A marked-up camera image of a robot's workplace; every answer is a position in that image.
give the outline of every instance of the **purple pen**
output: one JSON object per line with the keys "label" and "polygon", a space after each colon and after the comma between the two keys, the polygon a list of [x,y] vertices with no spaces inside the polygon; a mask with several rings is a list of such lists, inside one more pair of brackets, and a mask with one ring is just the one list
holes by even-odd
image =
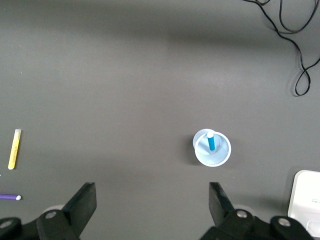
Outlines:
{"label": "purple pen", "polygon": [[0,194],[0,199],[4,200],[17,200],[21,199],[21,195],[14,195],[14,194]]}

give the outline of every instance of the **paper cup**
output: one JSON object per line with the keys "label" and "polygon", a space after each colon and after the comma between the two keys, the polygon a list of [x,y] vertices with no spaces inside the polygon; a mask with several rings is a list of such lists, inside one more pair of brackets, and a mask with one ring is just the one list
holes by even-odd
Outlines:
{"label": "paper cup", "polygon": [[[215,150],[210,150],[207,133],[213,132]],[[193,147],[196,158],[208,167],[218,167],[230,157],[231,144],[229,139],[220,132],[212,129],[202,129],[193,137]]]}

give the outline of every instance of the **gray table surface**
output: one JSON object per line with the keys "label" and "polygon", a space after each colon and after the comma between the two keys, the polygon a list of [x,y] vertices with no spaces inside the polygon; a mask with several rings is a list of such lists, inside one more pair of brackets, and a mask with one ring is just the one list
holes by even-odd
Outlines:
{"label": "gray table surface", "polygon": [[[287,24],[313,4],[287,3]],[[266,10],[277,19],[279,1]],[[319,15],[294,37],[306,65]],[[0,216],[27,223],[85,182],[97,210],[84,240],[199,239],[213,224],[209,182],[265,221],[285,215],[295,173],[320,171],[320,68],[309,73],[294,97],[295,48],[240,0],[2,0],[0,192],[23,200],[1,201]],[[224,165],[196,159],[204,128],[229,138]]]}

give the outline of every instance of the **yellow stick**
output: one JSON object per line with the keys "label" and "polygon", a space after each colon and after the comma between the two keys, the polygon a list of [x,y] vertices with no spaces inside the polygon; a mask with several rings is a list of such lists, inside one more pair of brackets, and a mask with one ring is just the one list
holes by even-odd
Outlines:
{"label": "yellow stick", "polygon": [[16,166],[16,159],[17,159],[20,135],[21,135],[21,129],[16,129],[14,131],[14,137],[13,137],[13,141],[12,141],[12,148],[11,148],[9,165],[8,165],[8,169],[10,169],[10,170],[14,169]]}

